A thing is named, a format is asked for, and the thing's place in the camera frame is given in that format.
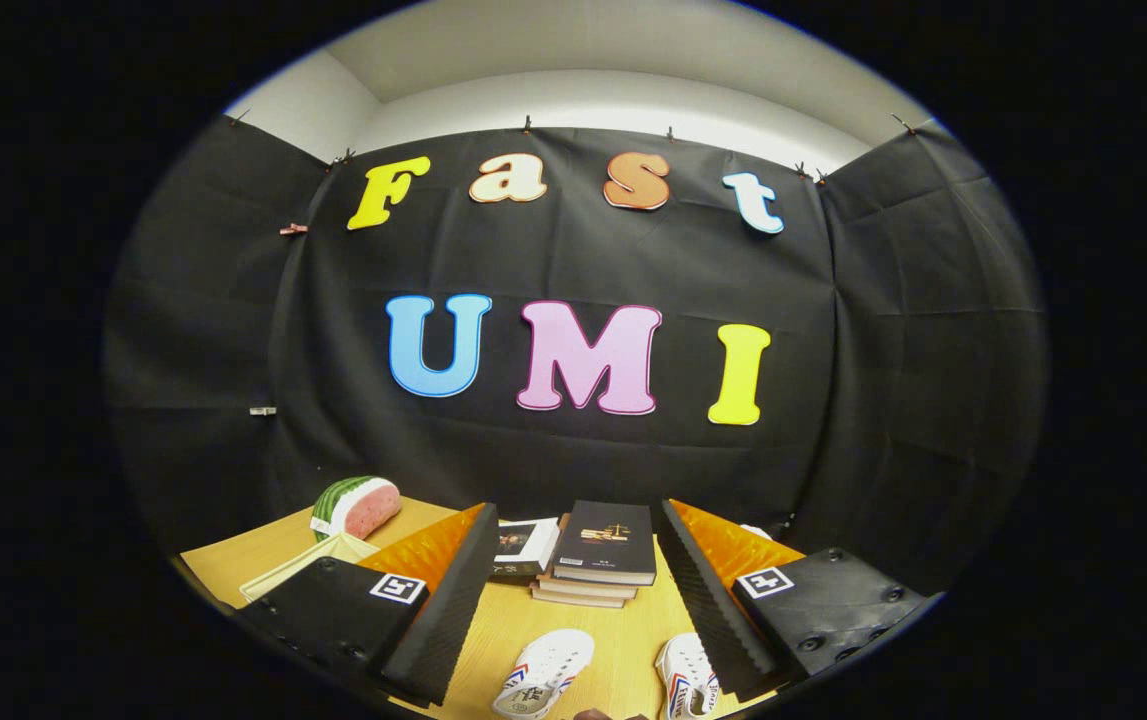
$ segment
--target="letter i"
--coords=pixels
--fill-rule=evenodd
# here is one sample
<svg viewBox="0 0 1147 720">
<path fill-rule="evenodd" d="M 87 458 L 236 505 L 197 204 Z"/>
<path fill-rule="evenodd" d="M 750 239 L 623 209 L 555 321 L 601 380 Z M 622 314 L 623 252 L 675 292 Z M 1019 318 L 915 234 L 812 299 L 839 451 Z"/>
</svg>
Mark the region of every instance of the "letter i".
<svg viewBox="0 0 1147 720">
<path fill-rule="evenodd" d="M 760 352 L 768 347 L 768 332 L 755 324 L 721 324 L 724 382 L 719 400 L 707 410 L 718 425 L 752 425 L 760 418 L 755 406 L 755 388 L 760 376 Z"/>
</svg>

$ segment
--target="black backdrop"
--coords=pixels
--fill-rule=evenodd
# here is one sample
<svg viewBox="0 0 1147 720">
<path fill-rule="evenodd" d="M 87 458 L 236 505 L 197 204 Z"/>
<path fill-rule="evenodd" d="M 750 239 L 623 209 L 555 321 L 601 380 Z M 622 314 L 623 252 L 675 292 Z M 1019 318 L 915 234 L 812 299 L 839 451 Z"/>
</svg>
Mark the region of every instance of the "black backdrop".
<svg viewBox="0 0 1147 720">
<path fill-rule="evenodd" d="M 668 161 L 663 208 L 604 201 L 604 167 L 624 151 Z M 478 165 L 508 152 L 544 161 L 545 195 L 469 199 Z M 422 155 L 431 169 L 390 219 L 348 230 L 367 170 Z M 783 232 L 743 222 L 720 181 L 738 172 L 774 188 Z M 284 240 L 289 222 L 311 230 Z M 444 368 L 444 302 L 458 294 L 492 300 L 476 381 L 414 396 L 391 377 L 385 304 L 436 302 L 423 355 Z M 656 410 L 521 409 L 532 343 L 521 310 L 535 300 L 568 302 L 591 342 L 617 307 L 656 307 Z M 718 147 L 582 128 L 431 138 L 325 173 L 218 119 L 126 246 L 108 394 L 125 467 L 171 550 L 382 474 L 421 500 L 491 501 L 520 518 L 579 496 L 677 496 L 803 551 L 842 543 L 937 592 L 1029 464 L 1047 374 L 1040 318 L 1002 196 L 933 123 L 817 183 Z M 725 323 L 770 332 L 752 425 L 707 420 Z"/>
</svg>

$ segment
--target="letter u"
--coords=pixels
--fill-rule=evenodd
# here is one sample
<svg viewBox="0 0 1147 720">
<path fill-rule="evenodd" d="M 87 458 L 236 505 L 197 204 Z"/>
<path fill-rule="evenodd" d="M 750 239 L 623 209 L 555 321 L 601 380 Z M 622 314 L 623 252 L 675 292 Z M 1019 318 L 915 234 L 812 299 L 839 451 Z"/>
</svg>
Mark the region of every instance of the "letter u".
<svg viewBox="0 0 1147 720">
<path fill-rule="evenodd" d="M 453 313 L 453 363 L 444 370 L 422 361 L 422 329 L 435 302 L 421 295 L 401 295 L 387 303 L 391 316 L 391 377 L 414 396 L 458 396 L 471 386 L 479 370 L 479 324 L 492 307 L 483 295 L 454 295 L 444 304 Z"/>
</svg>

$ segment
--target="white tray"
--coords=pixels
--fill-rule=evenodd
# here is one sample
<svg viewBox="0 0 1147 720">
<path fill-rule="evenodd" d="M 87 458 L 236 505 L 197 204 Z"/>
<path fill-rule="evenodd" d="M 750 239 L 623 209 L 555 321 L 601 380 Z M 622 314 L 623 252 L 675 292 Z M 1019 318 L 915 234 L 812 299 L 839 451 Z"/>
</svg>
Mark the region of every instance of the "white tray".
<svg viewBox="0 0 1147 720">
<path fill-rule="evenodd" d="M 258 597 L 262 597 L 263 594 L 271 592 L 271 588 L 275 587 L 275 585 L 280 585 L 286 579 L 289 579 L 290 576 L 297 573 L 298 570 L 311 565 L 312 562 L 321 557 L 336 557 L 336 559 L 354 564 L 354 562 L 366 559 L 366 557 L 375 551 L 377 551 L 377 547 L 362 541 L 362 539 L 349 537 L 346 533 L 337 533 L 335 537 L 322 539 L 322 541 L 314 543 L 311 550 L 304 551 L 275 570 L 271 570 L 270 573 L 240 585 L 240 594 L 243 594 L 244 600 L 253 602 Z"/>
</svg>

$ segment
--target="ceiling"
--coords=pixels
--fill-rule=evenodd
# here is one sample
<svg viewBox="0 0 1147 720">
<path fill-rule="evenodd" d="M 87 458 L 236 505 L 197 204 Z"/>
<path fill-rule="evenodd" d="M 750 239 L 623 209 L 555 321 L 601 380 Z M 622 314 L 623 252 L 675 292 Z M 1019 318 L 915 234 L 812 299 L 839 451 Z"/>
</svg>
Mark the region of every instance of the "ceiling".
<svg viewBox="0 0 1147 720">
<path fill-rule="evenodd" d="M 430 0 L 326 49 L 390 102 L 471 79 L 602 69 L 710 83 L 869 144 L 929 119 L 897 87 L 780 19 L 724 0 Z"/>
</svg>

